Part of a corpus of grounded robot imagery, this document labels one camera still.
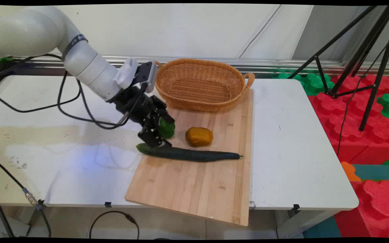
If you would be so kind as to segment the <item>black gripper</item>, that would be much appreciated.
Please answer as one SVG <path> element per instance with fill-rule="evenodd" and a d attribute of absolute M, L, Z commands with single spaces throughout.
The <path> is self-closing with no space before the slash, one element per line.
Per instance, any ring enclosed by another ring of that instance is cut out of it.
<path fill-rule="evenodd" d="M 117 124 L 123 126 L 130 120 L 142 126 L 137 136 L 151 148 L 172 147 L 167 139 L 175 133 L 175 120 L 160 98 L 145 94 L 145 87 L 131 86 L 113 100 L 117 111 L 123 114 Z"/>

